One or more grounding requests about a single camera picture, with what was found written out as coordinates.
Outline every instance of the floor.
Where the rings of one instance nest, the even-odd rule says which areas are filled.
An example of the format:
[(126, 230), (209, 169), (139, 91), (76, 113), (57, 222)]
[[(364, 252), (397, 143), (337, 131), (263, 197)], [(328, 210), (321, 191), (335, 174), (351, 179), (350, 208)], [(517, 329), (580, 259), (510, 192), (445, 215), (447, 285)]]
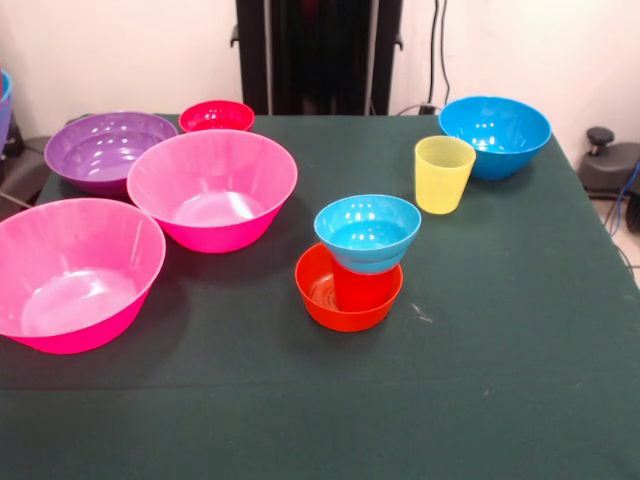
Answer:
[[(592, 200), (594, 208), (600, 215), (600, 219), (604, 222), (604, 219), (611, 208), (612, 202), (606, 200)], [(613, 236), (613, 243), (615, 243), (620, 250), (622, 250), (625, 255), (629, 258), (629, 262), (633, 267), (633, 274), (636, 280), (636, 285), (640, 288), (640, 235), (634, 235), (629, 233), (627, 230), (627, 225), (624, 222), (624, 211), (623, 211), (623, 221), (620, 223), (620, 229)]]

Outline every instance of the black knob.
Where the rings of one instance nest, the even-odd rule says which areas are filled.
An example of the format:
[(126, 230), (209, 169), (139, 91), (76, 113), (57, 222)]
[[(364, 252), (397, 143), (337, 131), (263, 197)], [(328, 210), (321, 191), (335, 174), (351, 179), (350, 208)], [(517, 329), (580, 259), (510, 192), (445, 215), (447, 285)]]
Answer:
[(594, 147), (605, 147), (614, 139), (613, 132), (604, 127), (591, 127), (587, 130), (587, 137)]

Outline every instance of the plastic cup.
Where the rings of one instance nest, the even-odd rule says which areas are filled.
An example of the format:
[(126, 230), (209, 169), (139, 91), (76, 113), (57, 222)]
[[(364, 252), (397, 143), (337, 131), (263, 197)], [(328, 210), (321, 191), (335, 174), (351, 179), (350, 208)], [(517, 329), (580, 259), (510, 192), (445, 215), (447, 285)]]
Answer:
[(476, 152), (467, 142), (443, 135), (415, 147), (416, 203), (428, 213), (451, 213), (460, 203)]
[(357, 273), (344, 268), (331, 257), (336, 304), (344, 312), (371, 310), (393, 294), (396, 273)]

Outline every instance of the blue bowl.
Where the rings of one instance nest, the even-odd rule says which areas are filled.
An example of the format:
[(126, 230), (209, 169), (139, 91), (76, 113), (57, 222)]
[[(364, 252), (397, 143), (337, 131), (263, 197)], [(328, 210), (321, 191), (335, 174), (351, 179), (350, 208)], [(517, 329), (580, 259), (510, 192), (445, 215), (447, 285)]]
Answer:
[(406, 200), (356, 195), (324, 207), (313, 226), (343, 267), (357, 273), (382, 273), (400, 263), (421, 222), (420, 211)]
[(476, 151), (471, 175), (500, 180), (529, 163), (551, 138), (551, 124), (524, 103), (500, 97), (467, 97), (447, 105), (442, 131)]
[(2, 97), (0, 98), (0, 153), (4, 149), (11, 122), (11, 100), (13, 94), (13, 80), (7, 72), (2, 70)]

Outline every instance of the plastic dish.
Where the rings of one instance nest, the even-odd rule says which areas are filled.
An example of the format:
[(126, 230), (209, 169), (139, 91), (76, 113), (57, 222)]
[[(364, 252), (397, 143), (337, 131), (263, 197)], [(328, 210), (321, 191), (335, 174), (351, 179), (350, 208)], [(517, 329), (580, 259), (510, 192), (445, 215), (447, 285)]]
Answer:
[(357, 273), (382, 273), (400, 263), (421, 222), (420, 211), (406, 200), (356, 195), (324, 207), (314, 228), (343, 267)]
[(0, 97), (0, 153), (4, 149), (11, 122), (11, 106), (13, 99), (13, 80), (2, 70), (2, 95)]
[(338, 332), (360, 332), (372, 328), (387, 316), (402, 289), (402, 267), (393, 269), (389, 296), (380, 305), (360, 312), (344, 312), (336, 306), (331, 269), (331, 253), (321, 243), (302, 254), (296, 264), (295, 279), (304, 306), (320, 325)]
[(134, 160), (178, 131), (157, 115), (114, 112), (76, 120), (56, 133), (44, 150), (49, 168), (85, 192), (101, 197), (127, 193)]
[(184, 132), (226, 128), (251, 130), (255, 113), (244, 103), (229, 100), (210, 100), (187, 108), (178, 123)]
[(551, 124), (533, 107), (501, 97), (468, 97), (447, 105), (442, 131), (476, 150), (471, 175), (500, 180), (514, 174), (551, 138)]
[(91, 350), (133, 322), (165, 258), (156, 222), (114, 200), (61, 200), (0, 223), (0, 334)]
[(127, 180), (133, 202), (179, 244), (224, 253), (255, 242), (298, 180), (293, 157), (255, 133), (206, 130), (143, 153)]

